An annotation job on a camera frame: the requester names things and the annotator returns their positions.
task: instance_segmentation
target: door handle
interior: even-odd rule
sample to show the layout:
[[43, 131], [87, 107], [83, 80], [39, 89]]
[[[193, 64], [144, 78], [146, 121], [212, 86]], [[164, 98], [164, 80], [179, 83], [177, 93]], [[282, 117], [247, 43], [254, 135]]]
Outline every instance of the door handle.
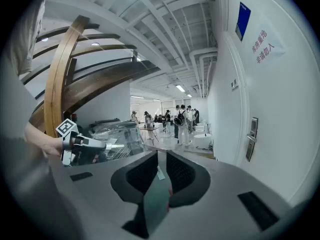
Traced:
[[255, 137], [251, 136], [250, 134], [247, 134], [246, 137], [247, 137], [248, 139], [250, 139], [251, 141], [253, 141], [254, 143], [257, 142], [257, 139], [256, 139]]

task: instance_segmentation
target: white ceiling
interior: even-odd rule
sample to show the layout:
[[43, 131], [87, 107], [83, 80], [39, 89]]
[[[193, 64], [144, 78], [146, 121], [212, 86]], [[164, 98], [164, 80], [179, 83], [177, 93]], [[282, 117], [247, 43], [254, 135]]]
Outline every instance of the white ceiling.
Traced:
[[[46, 0], [42, 31], [70, 26], [78, 15], [83, 15], [89, 17], [91, 23], [100, 24], [98, 30], [85, 30], [85, 35], [115, 33], [121, 38], [119, 41], [112, 39], [112, 42], [135, 45], [137, 51], [161, 71], [131, 82], [131, 95], [146, 98], [144, 101], [134, 99], [132, 103], [143, 103], [148, 99], [183, 99], [189, 93], [199, 97], [195, 91], [198, 83], [189, 53], [216, 45], [210, 14], [214, 0], [163, 1]], [[60, 39], [61, 35], [58, 35], [47, 42], [38, 42], [35, 49]], [[89, 46], [92, 42], [79, 42], [77, 48]], [[103, 45], [107, 41], [102, 39], [94, 42]], [[204, 60], [205, 83], [209, 62], [209, 58]], [[178, 90], [176, 85], [181, 85], [185, 93]]]

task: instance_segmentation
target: curved wooden beam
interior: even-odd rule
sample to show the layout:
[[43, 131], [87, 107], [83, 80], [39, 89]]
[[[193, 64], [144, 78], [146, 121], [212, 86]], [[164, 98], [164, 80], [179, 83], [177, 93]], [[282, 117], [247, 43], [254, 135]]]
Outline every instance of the curved wooden beam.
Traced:
[[[100, 27], [99, 24], [95, 24], [95, 23], [90, 23], [90, 24], [87, 24], [84, 29], [85, 30], [88, 30], [88, 29], [98, 29]], [[36, 43], [38, 43], [39, 41], [41, 41], [42, 39], [45, 39], [45, 38], [51, 38], [53, 36], [56, 36], [56, 35], [60, 35], [60, 34], [63, 34], [63, 33], [66, 33], [68, 31], [69, 27], [68, 26], [64, 26], [64, 27], [60, 27], [60, 28], [57, 28], [57, 29], [54, 29], [54, 30], [51, 30], [51, 31], [48, 31], [48, 32], [45, 32], [43, 33], [42, 35], [39, 35], [36, 39]]]
[[89, 18], [79, 15], [59, 43], [50, 65], [44, 92], [44, 125], [46, 134], [58, 137], [56, 127], [63, 121], [62, 100], [70, 55], [79, 36], [84, 32]]
[[[93, 39], [119, 39], [120, 36], [117, 34], [87, 34], [86, 36], [81, 36], [80, 38], [78, 38], [77, 42], [82, 42], [82, 41], [86, 41], [86, 40], [93, 40]], [[40, 48], [38, 50], [35, 51], [35, 54], [33, 55], [33, 59], [35, 59], [36, 57], [39, 57], [42, 54], [45, 54], [47, 52], [50, 52], [56, 48], [58, 48], [59, 45], [59, 41], [58, 42], [54, 42], [52, 44], [50, 44], [50, 46], [46, 46], [43, 48]]]
[[[107, 61], [103, 61], [103, 62], [99, 62], [99, 63], [96, 63], [96, 64], [92, 64], [92, 65], [89, 65], [89, 66], [85, 66], [83, 68], [80, 68], [78, 69], [77, 71], [74, 71], [74, 74], [77, 74], [81, 71], [84, 71], [84, 70], [87, 70], [89, 68], [93, 68], [95, 66], [99, 66], [99, 65], [102, 65], [102, 64], [107, 64], [107, 63], [111, 63], [111, 62], [117, 62], [117, 61], [123, 61], [123, 60], [131, 60], [132, 57], [125, 57], [125, 58], [117, 58], [117, 59], [112, 59], [112, 60], [107, 60]], [[72, 80], [72, 83], [74, 83], [75, 81], [78, 81], [86, 76], [89, 76], [95, 72], [98, 72], [98, 71], [102, 71], [102, 70], [105, 70], [106, 68], [100, 68], [98, 70], [95, 70], [95, 71], [91, 71], [89, 72], [88, 74], [85, 74], [85, 75], [82, 75], [82, 76], [79, 76], [78, 78]], [[37, 96], [35, 96], [34, 98], [37, 100], [39, 99], [43, 94], [45, 93], [45, 90], [43, 90], [42, 92], [40, 92]]]
[[[112, 87], [130, 79], [142, 78], [159, 70], [148, 60], [108, 66], [67, 86], [64, 90], [62, 109], [72, 114], [81, 106]], [[43, 107], [44, 105], [40, 103], [29, 121], [33, 126], [44, 132]]]
[[[109, 45], [97, 45], [88, 47], [86, 49], [75, 50], [71, 53], [70, 58], [74, 58], [80, 55], [100, 52], [100, 51], [107, 51], [107, 50], [117, 50], [117, 49], [136, 49], [134, 45], [130, 44], [109, 44]], [[36, 69], [32, 70], [29, 74], [21, 79], [22, 83], [25, 85], [34, 79], [36, 76], [41, 74], [43, 71], [47, 70], [50, 67], [50, 64], [42, 65], [37, 67]]]

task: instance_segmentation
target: blue sign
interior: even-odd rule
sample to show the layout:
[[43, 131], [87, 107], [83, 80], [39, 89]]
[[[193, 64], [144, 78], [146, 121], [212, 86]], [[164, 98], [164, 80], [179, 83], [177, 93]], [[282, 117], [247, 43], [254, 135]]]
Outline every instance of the blue sign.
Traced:
[[235, 27], [235, 33], [239, 37], [240, 41], [242, 41], [242, 39], [244, 38], [250, 18], [250, 13], [251, 10], [248, 7], [246, 7], [242, 2], [240, 2], [238, 22], [236, 23]]

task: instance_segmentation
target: ceiling light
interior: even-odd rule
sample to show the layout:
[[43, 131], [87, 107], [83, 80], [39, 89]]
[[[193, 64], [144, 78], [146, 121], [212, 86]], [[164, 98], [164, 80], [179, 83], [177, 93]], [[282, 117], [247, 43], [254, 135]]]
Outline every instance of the ceiling light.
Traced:
[[144, 99], [144, 97], [139, 97], [139, 96], [130, 96], [131, 98], [137, 98], [137, 99]]
[[176, 85], [175, 87], [177, 87], [181, 92], [185, 92], [185, 90], [181, 87], [181, 85]]

